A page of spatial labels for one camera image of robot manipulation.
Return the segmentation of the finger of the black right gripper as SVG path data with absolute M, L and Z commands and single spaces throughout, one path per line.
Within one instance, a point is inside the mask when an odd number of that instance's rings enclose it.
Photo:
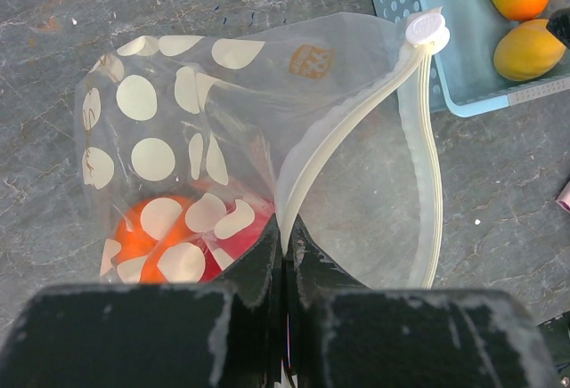
M 546 29 L 567 49 L 570 48 L 570 9 L 560 9 L 551 14 Z

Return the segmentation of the clear polka dot zip bag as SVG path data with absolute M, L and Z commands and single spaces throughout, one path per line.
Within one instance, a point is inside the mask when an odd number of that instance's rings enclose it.
M 339 12 L 249 36 L 139 36 L 76 88 L 75 138 L 102 239 L 148 199 L 197 200 L 194 183 L 238 182 L 274 206 L 284 254 L 296 220 L 371 288 L 429 288 L 443 187 L 429 110 L 440 9 L 398 22 Z

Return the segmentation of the bright red apple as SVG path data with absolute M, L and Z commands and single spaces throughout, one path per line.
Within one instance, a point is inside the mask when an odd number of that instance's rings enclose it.
M 186 210 L 185 224 L 206 252 L 206 269 L 200 279 L 205 282 L 248 252 L 273 215 L 274 206 L 235 181 L 225 186 L 198 181 L 193 189 L 197 200 Z

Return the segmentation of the pink cloth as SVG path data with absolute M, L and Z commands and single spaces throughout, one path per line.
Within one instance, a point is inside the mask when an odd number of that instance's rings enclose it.
M 563 210 L 570 213 L 570 182 L 559 193 L 556 202 Z

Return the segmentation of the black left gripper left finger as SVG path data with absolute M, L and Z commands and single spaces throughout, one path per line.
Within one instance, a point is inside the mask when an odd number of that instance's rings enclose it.
M 39 291 L 1 350 L 4 387 L 272 387 L 281 379 L 275 220 L 202 284 Z

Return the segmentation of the yellow lemon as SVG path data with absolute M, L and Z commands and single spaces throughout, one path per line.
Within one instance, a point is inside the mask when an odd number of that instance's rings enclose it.
M 497 44 L 493 65 L 502 77 L 527 81 L 549 72 L 562 59 L 566 46 L 547 30 L 546 19 L 521 23 Z

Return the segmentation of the light blue perforated basket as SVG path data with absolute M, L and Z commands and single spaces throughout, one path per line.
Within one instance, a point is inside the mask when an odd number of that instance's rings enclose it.
M 398 22 L 429 8 L 440 7 L 451 31 L 449 44 L 431 64 L 430 106 L 458 117 L 505 109 L 565 92 L 569 88 L 569 58 L 541 77 L 513 82 L 493 67 L 495 46 L 516 25 L 505 19 L 491 0 L 372 0 L 376 15 Z

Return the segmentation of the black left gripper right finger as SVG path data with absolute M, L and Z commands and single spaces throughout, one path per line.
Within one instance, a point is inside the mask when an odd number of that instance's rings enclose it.
M 510 295 L 366 287 L 296 220 L 285 256 L 285 372 L 299 387 L 558 387 L 539 329 Z

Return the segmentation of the orange tangerine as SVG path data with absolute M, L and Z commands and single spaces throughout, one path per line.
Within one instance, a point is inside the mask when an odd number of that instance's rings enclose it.
M 119 222 L 115 240 L 118 275 L 125 282 L 190 282 L 207 273 L 205 247 L 183 220 L 192 201 L 166 195 L 134 205 Z

